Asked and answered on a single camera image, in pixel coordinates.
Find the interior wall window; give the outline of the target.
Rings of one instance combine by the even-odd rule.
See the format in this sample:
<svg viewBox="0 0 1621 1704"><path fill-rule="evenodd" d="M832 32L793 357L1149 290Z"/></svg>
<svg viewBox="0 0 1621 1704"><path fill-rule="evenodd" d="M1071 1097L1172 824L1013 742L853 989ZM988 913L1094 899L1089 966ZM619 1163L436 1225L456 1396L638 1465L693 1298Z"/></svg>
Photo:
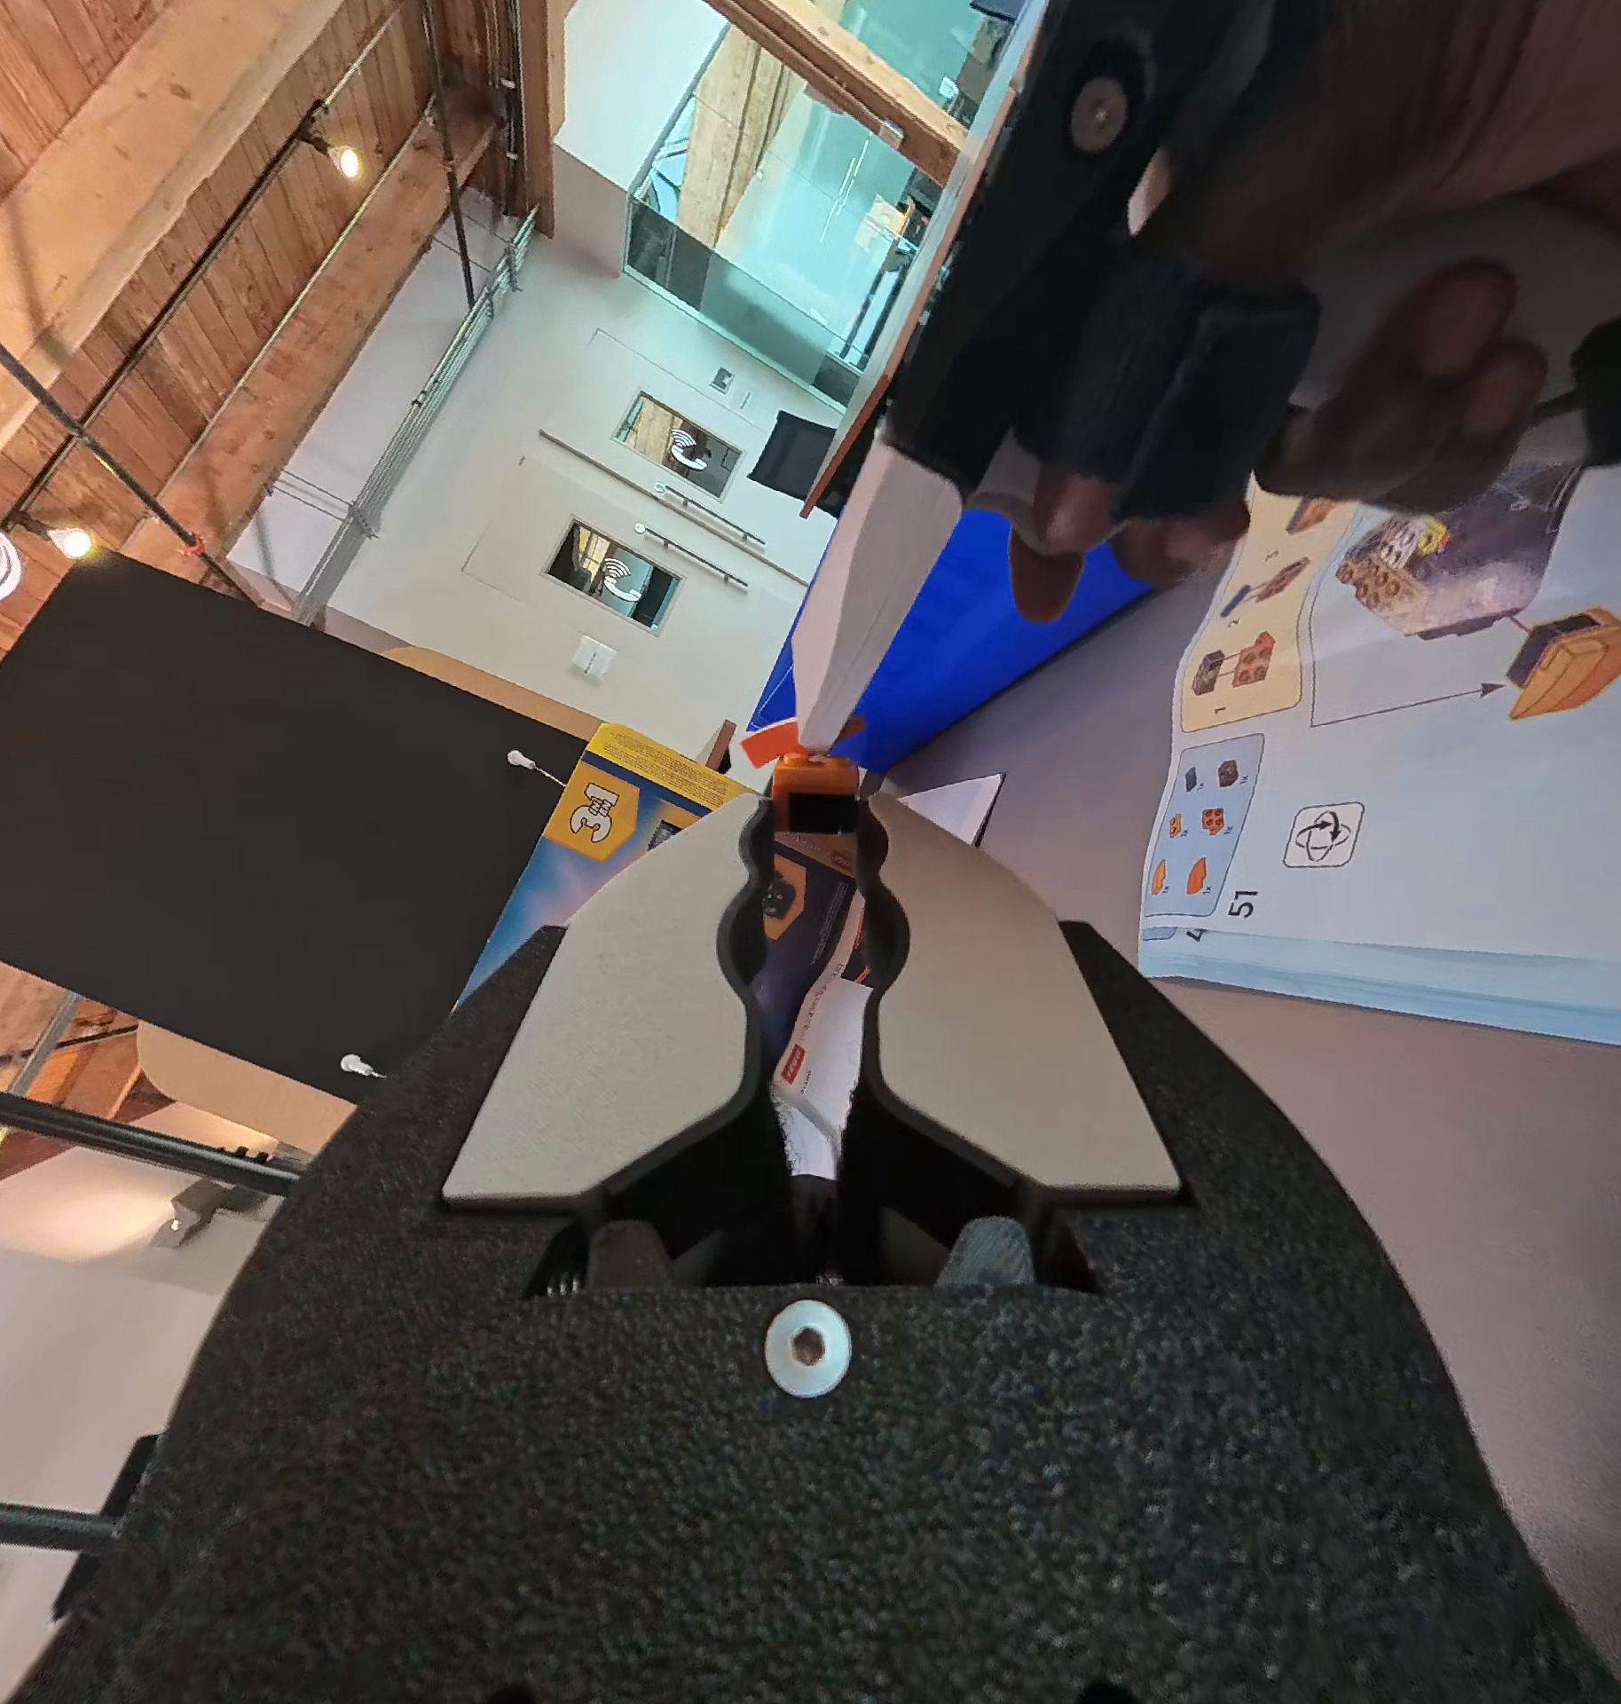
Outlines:
<svg viewBox="0 0 1621 1704"><path fill-rule="evenodd" d="M669 569L578 521L569 524L544 574L649 632L663 627L683 584Z"/></svg>
<svg viewBox="0 0 1621 1704"><path fill-rule="evenodd" d="M741 448L645 391L635 395L612 441L713 501L727 496L743 460Z"/></svg>

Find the person's right hand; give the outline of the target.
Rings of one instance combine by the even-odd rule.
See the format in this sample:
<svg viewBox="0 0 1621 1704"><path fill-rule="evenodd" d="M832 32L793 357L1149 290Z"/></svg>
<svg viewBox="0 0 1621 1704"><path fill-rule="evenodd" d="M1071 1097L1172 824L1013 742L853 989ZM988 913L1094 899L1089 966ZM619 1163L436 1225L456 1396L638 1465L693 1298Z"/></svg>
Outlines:
<svg viewBox="0 0 1621 1704"><path fill-rule="evenodd" d="M1621 245L1621 2L1279 4L1275 54L1222 150L1162 160L1165 189L1096 295L1076 356L1089 386L1041 448L1013 522L1018 615L1053 624L1112 542L1140 583L1176 586L1241 542L1247 482L1270 496L1440 513L1481 496L1548 393L1514 329L1520 286L1467 258L1394 295L1335 387L1289 409L1217 505L1162 505L1178 450L1236 423L1238 370L1302 343L1303 272L1396 226L1529 198Z"/></svg>

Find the glass balustrade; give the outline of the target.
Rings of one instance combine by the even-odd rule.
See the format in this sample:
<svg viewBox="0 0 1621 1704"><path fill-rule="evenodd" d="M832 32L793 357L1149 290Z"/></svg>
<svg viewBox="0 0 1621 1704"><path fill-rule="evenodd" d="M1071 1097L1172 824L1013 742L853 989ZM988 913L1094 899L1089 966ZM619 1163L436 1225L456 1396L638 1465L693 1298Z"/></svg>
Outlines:
<svg viewBox="0 0 1621 1704"><path fill-rule="evenodd" d="M896 128L844 112L708 4L693 72L631 182L626 265L713 331L844 405L943 189Z"/></svg>

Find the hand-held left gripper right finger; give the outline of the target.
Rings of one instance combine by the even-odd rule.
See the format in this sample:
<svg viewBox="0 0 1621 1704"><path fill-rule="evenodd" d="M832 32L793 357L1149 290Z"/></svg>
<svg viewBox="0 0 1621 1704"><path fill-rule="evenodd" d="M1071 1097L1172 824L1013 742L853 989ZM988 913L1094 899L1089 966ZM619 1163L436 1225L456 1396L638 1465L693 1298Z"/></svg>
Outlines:
<svg viewBox="0 0 1621 1704"><path fill-rule="evenodd" d="M908 1186L1178 1195L1179 1172L1053 909L890 796L867 805L872 995L862 1087L919 1140Z"/></svg>

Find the black board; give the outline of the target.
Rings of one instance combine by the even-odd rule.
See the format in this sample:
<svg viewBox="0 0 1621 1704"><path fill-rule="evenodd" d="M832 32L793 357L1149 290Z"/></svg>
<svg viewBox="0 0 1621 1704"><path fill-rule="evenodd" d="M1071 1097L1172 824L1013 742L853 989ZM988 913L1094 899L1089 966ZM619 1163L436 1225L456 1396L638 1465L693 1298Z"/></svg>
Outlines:
<svg viewBox="0 0 1621 1704"><path fill-rule="evenodd" d="M358 1105L457 1005L585 744L80 565L0 663L0 961Z"/></svg>

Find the blue mat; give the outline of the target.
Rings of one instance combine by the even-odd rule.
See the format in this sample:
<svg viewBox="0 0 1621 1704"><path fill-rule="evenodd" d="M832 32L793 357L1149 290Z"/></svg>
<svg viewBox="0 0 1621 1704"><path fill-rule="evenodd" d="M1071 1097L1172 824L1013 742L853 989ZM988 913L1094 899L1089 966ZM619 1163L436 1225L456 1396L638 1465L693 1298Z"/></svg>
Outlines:
<svg viewBox="0 0 1621 1704"><path fill-rule="evenodd" d="M883 773L1018 680L1149 595L1101 547L1052 625L1018 616L1009 583L1009 524L988 512L959 519L913 608L864 691L864 721L837 751Z"/></svg>

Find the black stand pole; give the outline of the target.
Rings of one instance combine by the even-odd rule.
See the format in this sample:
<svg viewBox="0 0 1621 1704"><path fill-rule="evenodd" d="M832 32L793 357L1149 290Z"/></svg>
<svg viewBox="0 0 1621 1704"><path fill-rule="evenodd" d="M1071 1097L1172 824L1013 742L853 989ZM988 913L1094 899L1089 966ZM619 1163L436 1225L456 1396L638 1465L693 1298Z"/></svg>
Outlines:
<svg viewBox="0 0 1621 1704"><path fill-rule="evenodd" d="M308 1165L255 1158L0 1090L0 1128L261 1195L291 1195Z"/></svg>

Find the instruction sheet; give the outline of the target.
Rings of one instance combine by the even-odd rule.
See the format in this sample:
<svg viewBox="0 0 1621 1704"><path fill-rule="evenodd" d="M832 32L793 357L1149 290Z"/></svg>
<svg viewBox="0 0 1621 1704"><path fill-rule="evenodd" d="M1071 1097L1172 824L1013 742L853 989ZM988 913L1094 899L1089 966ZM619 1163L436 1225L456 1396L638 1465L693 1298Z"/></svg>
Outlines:
<svg viewBox="0 0 1621 1704"><path fill-rule="evenodd" d="M1254 494L1170 737L1146 975L1621 1050L1621 466Z"/></svg>

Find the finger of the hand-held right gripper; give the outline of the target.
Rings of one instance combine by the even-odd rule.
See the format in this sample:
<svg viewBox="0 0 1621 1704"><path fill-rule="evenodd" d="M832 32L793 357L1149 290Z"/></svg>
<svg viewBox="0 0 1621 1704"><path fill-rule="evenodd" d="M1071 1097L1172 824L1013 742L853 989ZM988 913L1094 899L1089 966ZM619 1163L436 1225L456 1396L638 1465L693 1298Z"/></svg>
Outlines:
<svg viewBox="0 0 1621 1704"><path fill-rule="evenodd" d="M839 744L961 517L958 487L872 444L791 634L802 750Z"/></svg>

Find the orange toy brick model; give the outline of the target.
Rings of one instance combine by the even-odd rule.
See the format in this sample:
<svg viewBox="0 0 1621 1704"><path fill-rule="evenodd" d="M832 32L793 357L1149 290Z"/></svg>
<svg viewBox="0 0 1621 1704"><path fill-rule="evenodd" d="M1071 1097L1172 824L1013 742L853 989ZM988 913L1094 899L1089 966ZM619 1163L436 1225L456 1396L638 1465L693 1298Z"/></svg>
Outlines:
<svg viewBox="0 0 1621 1704"><path fill-rule="evenodd" d="M752 767L773 767L775 835L848 838L856 833L864 773L849 757L802 746L793 719L745 734L738 748Z"/></svg>

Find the blue yellow toy box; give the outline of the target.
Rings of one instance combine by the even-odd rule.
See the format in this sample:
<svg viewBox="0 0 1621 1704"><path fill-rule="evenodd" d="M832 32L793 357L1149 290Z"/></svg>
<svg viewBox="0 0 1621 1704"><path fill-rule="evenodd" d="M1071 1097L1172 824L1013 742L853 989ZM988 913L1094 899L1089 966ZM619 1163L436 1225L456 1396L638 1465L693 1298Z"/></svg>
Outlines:
<svg viewBox="0 0 1621 1704"><path fill-rule="evenodd" d="M461 991L479 991L543 927L576 913L656 849L755 794L635 730L606 723L569 771L541 840ZM762 1064L793 1174L835 1177L869 995L855 842L778 833L752 980Z"/></svg>

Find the orange-edged panel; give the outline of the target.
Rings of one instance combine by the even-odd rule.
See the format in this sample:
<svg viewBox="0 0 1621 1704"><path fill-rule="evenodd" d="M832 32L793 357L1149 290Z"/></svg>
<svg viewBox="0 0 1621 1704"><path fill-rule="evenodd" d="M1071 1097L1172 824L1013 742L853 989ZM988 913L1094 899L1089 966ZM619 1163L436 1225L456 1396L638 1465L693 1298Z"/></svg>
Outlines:
<svg viewBox="0 0 1621 1704"><path fill-rule="evenodd" d="M906 267L901 292L887 311L878 348L864 370L858 389L842 414L812 489L800 508L803 519L810 519L828 501L830 492L851 483L856 467L864 462L865 448L874 435L887 395L904 366L919 325L929 311L949 265L958 231L968 215L991 151L1011 112L1018 93L1018 79L1020 70L1011 63L993 75L991 86L977 109L975 123L950 167L949 182L942 189L927 231Z"/></svg>

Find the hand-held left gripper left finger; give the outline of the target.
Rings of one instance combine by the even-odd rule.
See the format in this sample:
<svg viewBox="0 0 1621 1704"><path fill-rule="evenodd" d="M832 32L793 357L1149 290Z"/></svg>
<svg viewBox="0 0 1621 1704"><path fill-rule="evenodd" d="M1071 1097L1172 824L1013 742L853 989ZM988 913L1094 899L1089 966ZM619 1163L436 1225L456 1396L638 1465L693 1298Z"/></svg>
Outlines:
<svg viewBox="0 0 1621 1704"><path fill-rule="evenodd" d="M594 1209L732 1126L761 1087L770 805L736 799L566 927L441 1184L461 1211Z"/></svg>

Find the white paper sheet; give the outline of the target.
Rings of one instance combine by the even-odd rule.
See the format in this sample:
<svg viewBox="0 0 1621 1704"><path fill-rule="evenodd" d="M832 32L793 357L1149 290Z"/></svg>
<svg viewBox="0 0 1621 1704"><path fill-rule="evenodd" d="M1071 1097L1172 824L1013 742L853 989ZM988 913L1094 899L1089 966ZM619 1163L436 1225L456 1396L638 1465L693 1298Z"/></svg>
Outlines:
<svg viewBox="0 0 1621 1704"><path fill-rule="evenodd" d="M897 797L897 803L968 845L982 845L1004 774L963 778Z"/></svg>

